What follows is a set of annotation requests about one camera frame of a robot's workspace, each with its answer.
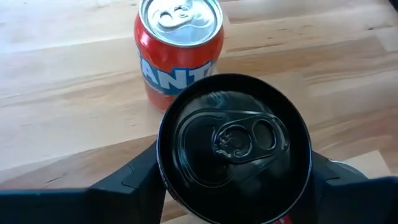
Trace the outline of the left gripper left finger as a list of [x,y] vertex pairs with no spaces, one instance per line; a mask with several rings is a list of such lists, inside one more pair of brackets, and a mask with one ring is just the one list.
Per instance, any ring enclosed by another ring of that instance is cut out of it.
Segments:
[[152,144],[90,187],[0,190],[0,224],[160,224],[164,200]]

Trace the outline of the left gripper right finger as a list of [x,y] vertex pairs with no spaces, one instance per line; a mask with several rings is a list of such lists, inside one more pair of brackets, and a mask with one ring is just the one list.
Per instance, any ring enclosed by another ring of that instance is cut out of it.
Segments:
[[290,218],[293,224],[398,224],[398,177],[369,179],[313,152],[312,174]]

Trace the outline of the white Celsius can orange print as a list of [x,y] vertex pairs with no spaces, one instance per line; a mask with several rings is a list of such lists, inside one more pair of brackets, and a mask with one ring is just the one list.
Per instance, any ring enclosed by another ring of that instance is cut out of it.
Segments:
[[295,105],[252,76],[224,73],[184,89],[165,112],[157,163],[169,194],[214,224],[270,224],[304,195],[312,144]]

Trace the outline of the red Fanta can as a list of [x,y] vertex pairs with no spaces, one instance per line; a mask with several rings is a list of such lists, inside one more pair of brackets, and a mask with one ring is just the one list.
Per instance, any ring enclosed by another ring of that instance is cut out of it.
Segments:
[[223,48],[218,0],[140,0],[134,40],[149,101],[164,112],[192,83],[212,74]]

